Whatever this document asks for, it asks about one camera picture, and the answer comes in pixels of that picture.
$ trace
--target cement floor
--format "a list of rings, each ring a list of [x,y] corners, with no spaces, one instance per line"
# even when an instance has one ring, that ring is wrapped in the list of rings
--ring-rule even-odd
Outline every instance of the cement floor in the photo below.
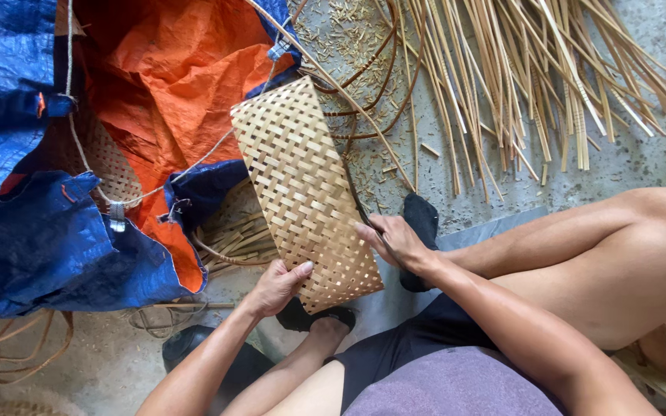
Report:
[[[320,9],[324,12],[326,5],[322,3]],[[617,0],[614,4],[634,39],[666,65],[666,0]],[[321,31],[329,25],[317,23]],[[430,86],[421,79],[414,93],[416,113],[422,115],[418,124],[419,136],[430,146],[444,150],[446,143],[441,134],[442,125],[436,117],[432,99]],[[402,159],[411,161],[412,137],[411,133],[406,132],[409,121],[407,118],[403,120],[395,127],[392,137],[399,138],[402,143],[396,147]],[[594,138],[599,137],[591,128],[589,134]],[[531,127],[528,139],[534,136],[535,129]],[[446,235],[539,206],[546,206],[549,212],[555,212],[640,186],[666,186],[666,138],[649,138],[641,129],[632,127],[630,131],[619,131],[615,144],[604,141],[598,143],[602,151],[598,153],[590,150],[592,169],[589,172],[570,169],[567,173],[560,173],[558,163],[552,163],[544,187],[531,181],[525,172],[515,175],[511,172],[500,173],[497,164],[493,162],[494,174],[505,194],[505,202],[497,201],[493,193],[492,203],[489,204],[485,203],[478,186],[465,187],[461,195],[454,197],[451,193],[451,167],[446,158],[442,156],[434,159],[428,153],[421,152],[419,190],[439,209],[442,218],[440,233]],[[380,176],[379,172],[384,167],[381,159],[371,159],[371,156],[381,152],[380,145],[376,141],[359,141],[355,149],[364,157],[353,169],[366,169],[369,175]],[[488,155],[488,159],[495,161],[494,156]],[[465,166],[466,159],[459,157],[459,165]],[[540,170],[540,149],[535,148],[527,157],[534,168]],[[411,165],[405,167],[410,177],[411,168]],[[466,176],[462,173],[462,184],[465,182]],[[401,195],[406,194],[401,181],[387,180],[372,188],[379,203],[390,207],[384,210],[385,213],[399,212]],[[259,269],[229,272],[213,280],[198,299],[237,301],[251,289],[260,272]],[[197,315],[192,318],[192,323],[217,325],[228,313],[229,310],[221,309]],[[123,312],[76,313],[76,334],[66,353],[26,381],[0,387],[0,398],[29,398],[32,401],[42,398],[42,401],[60,403],[61,407],[71,406],[70,414],[79,413],[75,408],[84,414],[134,414],[150,390],[164,376],[161,341],[130,327],[123,315]],[[63,330],[62,325],[55,326],[55,336],[47,348],[57,348],[57,335],[62,335]],[[303,334],[284,331],[274,319],[265,319],[250,340],[270,357],[279,360],[303,337]],[[10,346],[8,350],[22,354],[26,346],[35,341],[36,335],[26,335],[17,346]],[[666,406],[663,399],[653,400],[659,406]]]

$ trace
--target purple shirt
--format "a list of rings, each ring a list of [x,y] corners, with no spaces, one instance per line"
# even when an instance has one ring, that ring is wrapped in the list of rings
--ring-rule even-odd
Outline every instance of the purple shirt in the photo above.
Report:
[[[418,358],[371,384],[344,416],[560,415],[560,408],[556,398],[518,373],[504,355],[460,346]]]

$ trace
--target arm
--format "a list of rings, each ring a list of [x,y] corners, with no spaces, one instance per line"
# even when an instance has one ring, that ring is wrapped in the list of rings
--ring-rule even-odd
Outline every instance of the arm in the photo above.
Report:
[[[521,371],[554,393],[572,414],[659,414],[628,376],[559,317],[426,249],[402,217],[370,221],[409,270],[471,316]],[[388,262],[374,230],[357,226]]]
[[[311,262],[287,272],[281,260],[273,261],[230,316],[153,389],[137,416],[204,414],[248,334],[261,318],[280,312],[311,271]]]

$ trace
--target rattan strip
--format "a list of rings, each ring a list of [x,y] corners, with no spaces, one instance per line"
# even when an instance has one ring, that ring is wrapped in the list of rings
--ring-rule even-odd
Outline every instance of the rattan strip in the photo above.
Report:
[[[282,260],[289,269],[315,263],[300,288],[305,310],[383,289],[372,250],[354,231],[361,217],[310,77],[244,101],[231,116]]]

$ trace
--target orange tarp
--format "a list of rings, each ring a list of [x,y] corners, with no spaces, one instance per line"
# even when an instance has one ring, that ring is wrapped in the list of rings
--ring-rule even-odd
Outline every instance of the orange tarp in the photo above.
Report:
[[[87,89],[98,118],[127,157],[143,192],[204,156],[230,127],[229,109],[266,81],[273,45],[243,0],[80,0],[76,16]],[[275,74],[292,65],[282,56]],[[205,161],[241,158],[235,138]],[[180,283],[197,292],[202,275],[163,191],[128,212],[170,252]]]

